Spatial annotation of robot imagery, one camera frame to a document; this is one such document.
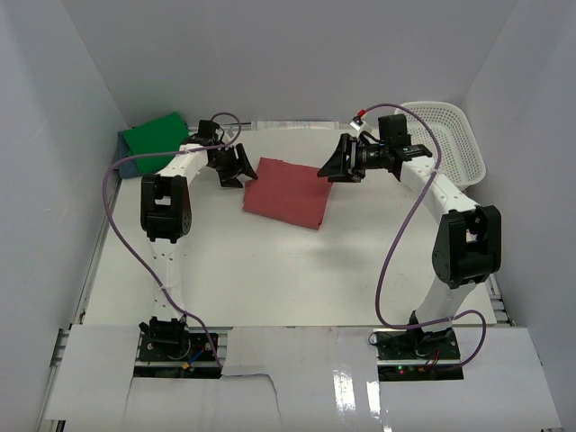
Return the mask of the red t-shirt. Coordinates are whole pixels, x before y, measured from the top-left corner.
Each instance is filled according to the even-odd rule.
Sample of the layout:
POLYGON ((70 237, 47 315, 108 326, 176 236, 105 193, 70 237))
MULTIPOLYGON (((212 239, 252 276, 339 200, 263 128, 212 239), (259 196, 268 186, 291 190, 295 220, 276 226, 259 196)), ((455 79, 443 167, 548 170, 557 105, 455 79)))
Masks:
POLYGON ((313 166, 262 157, 246 184, 243 211, 309 230, 323 222, 332 183, 313 166))

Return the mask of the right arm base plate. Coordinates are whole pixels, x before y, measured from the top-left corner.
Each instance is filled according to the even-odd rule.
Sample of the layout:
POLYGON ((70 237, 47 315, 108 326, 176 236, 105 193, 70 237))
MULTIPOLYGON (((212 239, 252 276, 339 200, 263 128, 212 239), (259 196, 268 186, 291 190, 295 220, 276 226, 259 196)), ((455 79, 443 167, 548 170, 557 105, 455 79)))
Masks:
POLYGON ((375 330, 368 343, 375 347, 381 383, 461 381, 461 354, 452 328, 438 333, 375 330))

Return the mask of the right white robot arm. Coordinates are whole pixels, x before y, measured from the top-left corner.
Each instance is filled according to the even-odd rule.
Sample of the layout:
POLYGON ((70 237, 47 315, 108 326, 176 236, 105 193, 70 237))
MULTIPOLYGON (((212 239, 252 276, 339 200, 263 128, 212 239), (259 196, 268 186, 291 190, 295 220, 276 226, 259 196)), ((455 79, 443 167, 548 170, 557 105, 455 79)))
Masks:
POLYGON ((438 358, 456 345, 452 325, 463 316, 464 300, 501 265, 501 214, 493 205, 468 198, 440 172, 441 151, 413 143, 404 114, 383 116, 373 135, 359 112, 355 134, 340 136, 333 155, 319 170, 331 183, 359 183, 369 170, 385 170, 417 196, 409 210, 425 206, 437 223, 431 261, 435 278, 425 300, 405 325, 387 324, 369 337, 381 357, 438 358))

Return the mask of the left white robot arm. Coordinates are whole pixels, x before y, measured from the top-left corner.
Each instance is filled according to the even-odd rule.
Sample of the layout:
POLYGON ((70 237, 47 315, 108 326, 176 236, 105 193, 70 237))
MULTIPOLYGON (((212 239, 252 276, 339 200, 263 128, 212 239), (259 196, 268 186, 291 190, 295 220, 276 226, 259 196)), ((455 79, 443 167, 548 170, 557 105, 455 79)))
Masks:
POLYGON ((245 176, 257 179, 244 146, 231 137, 215 118, 201 120, 197 132, 185 138, 170 162, 140 183, 140 225, 152 252, 152 273, 157 283, 155 314, 140 329, 150 343, 171 359, 188 355, 192 342, 187 335, 190 315, 182 305, 183 238, 193 225, 189 188, 201 170, 216 171, 220 186, 241 188, 245 176))

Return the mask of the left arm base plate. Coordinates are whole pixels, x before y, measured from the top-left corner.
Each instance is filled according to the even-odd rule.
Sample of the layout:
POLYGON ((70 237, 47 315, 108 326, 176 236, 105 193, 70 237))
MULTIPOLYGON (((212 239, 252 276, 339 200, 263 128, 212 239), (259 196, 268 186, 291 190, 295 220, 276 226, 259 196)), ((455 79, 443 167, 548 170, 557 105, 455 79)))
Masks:
POLYGON ((179 344, 157 342, 142 333, 133 376, 218 380, 221 378, 221 368, 212 352, 212 343, 201 331, 188 332, 179 344))

